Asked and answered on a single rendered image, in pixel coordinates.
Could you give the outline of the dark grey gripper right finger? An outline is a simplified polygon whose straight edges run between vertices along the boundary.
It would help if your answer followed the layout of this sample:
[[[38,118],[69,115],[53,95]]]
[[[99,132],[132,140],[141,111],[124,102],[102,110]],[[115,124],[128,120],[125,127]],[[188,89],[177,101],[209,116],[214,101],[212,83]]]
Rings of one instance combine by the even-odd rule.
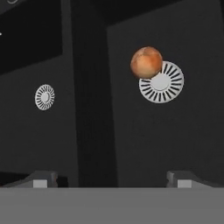
[[[198,178],[190,171],[168,171],[166,174],[168,188],[217,188],[218,184]]]

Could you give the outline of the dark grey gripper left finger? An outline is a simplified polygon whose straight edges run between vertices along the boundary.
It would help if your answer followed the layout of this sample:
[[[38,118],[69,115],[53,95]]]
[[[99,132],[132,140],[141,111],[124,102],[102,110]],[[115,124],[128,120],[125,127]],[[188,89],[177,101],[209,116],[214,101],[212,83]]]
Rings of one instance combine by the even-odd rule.
[[[4,188],[57,188],[56,171],[35,171],[28,177],[4,185]]]

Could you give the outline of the dark grey double sink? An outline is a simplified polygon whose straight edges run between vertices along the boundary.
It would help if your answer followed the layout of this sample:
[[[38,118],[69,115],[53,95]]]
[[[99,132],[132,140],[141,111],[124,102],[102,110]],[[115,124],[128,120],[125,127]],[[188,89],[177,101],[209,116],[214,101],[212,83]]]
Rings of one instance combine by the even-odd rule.
[[[139,91],[146,46],[184,74],[172,101]],[[0,0],[0,171],[36,170],[73,187],[162,187],[172,170],[224,185],[224,0]]]

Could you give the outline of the small white sink drain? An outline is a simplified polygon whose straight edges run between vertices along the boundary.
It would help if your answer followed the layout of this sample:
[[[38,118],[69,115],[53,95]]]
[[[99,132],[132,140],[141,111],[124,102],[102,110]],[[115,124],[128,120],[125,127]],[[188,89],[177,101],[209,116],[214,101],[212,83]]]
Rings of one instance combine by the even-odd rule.
[[[35,105],[42,111],[50,109],[54,104],[54,101],[54,89],[48,84],[41,85],[34,95]]]

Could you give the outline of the large white sink drain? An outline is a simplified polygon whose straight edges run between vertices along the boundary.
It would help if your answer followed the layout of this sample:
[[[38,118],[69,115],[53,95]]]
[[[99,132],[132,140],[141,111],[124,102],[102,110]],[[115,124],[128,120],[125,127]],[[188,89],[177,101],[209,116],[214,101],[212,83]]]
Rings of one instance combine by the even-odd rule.
[[[163,104],[179,96],[185,83],[182,70],[170,61],[164,61],[155,77],[139,80],[139,91],[149,102]]]

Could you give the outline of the orange-brown onion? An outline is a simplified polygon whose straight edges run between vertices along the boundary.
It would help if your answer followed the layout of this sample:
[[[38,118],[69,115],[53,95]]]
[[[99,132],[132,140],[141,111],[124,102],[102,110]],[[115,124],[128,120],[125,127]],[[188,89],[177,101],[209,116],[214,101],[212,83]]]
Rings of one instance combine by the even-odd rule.
[[[134,53],[130,62],[130,69],[137,78],[150,79],[162,70],[162,65],[161,53],[154,47],[146,46]]]

